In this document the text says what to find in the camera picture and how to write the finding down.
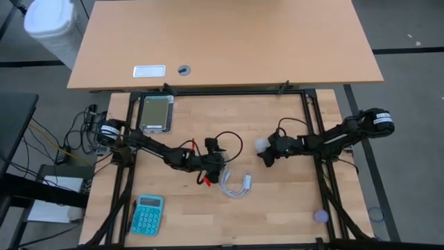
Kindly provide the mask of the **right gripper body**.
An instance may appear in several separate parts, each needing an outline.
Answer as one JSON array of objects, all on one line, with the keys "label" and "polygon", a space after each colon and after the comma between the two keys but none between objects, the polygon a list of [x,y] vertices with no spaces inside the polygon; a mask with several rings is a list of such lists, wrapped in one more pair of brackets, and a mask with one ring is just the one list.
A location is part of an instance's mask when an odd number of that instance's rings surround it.
[{"label": "right gripper body", "polygon": [[276,158],[296,156],[299,154],[299,141],[289,136],[278,136],[270,151],[276,153]]}]

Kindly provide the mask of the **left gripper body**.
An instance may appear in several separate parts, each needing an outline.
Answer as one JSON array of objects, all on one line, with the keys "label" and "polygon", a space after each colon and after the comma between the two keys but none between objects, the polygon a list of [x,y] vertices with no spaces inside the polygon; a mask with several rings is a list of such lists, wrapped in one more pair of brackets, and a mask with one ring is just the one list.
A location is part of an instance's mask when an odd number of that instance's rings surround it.
[{"label": "left gripper body", "polygon": [[219,172],[225,167],[225,159],[221,153],[195,156],[192,159],[192,167],[196,171]]}]

